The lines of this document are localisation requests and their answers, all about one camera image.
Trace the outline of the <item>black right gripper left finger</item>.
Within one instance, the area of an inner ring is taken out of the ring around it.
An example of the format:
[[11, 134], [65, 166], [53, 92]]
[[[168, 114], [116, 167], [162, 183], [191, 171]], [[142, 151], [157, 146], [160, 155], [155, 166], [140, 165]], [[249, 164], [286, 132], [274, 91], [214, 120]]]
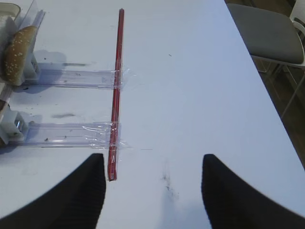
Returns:
[[103, 154], [90, 155], [36, 200], [1, 218], [2, 229], [94, 229], [106, 193]]

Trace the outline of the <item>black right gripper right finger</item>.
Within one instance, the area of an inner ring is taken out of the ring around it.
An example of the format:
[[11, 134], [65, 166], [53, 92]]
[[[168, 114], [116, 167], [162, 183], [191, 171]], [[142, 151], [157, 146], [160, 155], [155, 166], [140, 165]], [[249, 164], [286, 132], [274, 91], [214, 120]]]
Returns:
[[213, 154], [203, 157], [202, 198], [213, 229], [303, 229], [305, 219], [266, 197]]

